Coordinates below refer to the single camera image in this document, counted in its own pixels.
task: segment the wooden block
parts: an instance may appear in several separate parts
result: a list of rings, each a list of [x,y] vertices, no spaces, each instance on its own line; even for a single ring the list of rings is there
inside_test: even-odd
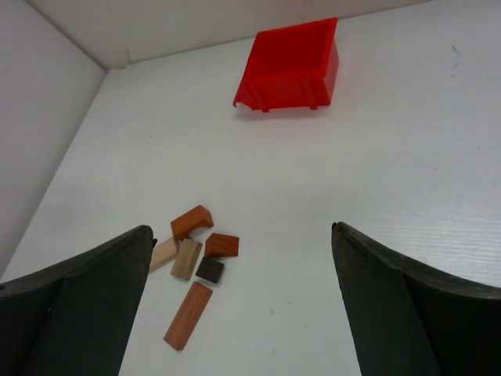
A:
[[[211,295],[212,290],[210,288],[198,282],[193,282],[185,300],[175,314],[171,326],[165,333],[164,341],[178,351],[183,350]]]
[[[153,254],[151,255],[150,271],[149,273],[157,270],[158,268],[168,264],[175,256],[178,254],[179,244],[173,237],[166,240],[162,244],[158,244],[153,249]]]
[[[238,247],[240,239],[213,233],[205,242],[205,255],[209,257],[236,257],[238,256]]]
[[[183,280],[189,280],[195,269],[196,261],[202,249],[202,244],[192,239],[185,239],[181,243],[171,275]]]
[[[212,258],[205,256],[202,258],[200,265],[198,266],[198,270],[196,271],[196,275],[200,278],[204,278],[213,284],[219,283],[221,279],[222,271],[225,268],[225,264],[222,262],[216,261]]]
[[[188,237],[194,229],[211,228],[213,225],[211,213],[202,205],[198,205],[171,222],[172,235],[182,240]]]

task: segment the dark cube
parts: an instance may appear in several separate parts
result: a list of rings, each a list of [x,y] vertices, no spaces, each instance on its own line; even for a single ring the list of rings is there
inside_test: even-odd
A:
[[[214,260],[210,257],[204,256],[200,265],[198,266],[198,270],[196,271],[196,275],[200,278],[204,278],[213,284],[217,284],[221,279],[222,271],[225,268],[225,264]]]

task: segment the white table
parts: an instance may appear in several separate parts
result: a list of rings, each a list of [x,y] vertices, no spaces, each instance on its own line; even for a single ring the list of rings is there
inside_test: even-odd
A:
[[[360,375],[332,222],[501,286],[500,19],[444,0],[341,21],[317,111],[231,107],[251,40],[111,71],[2,280],[142,223],[164,240],[203,204],[240,256],[181,353],[162,337],[190,284],[153,273],[121,375]]]

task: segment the red box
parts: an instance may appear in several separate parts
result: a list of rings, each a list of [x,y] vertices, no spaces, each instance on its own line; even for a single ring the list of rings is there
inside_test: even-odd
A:
[[[339,65],[336,26],[330,18],[259,32],[233,106],[268,112],[330,105]]]

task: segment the red plastic container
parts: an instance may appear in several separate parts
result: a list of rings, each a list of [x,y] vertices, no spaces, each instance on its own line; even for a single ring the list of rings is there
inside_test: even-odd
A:
[[[331,18],[259,32],[233,106],[268,112],[330,105],[339,65],[336,26]]]

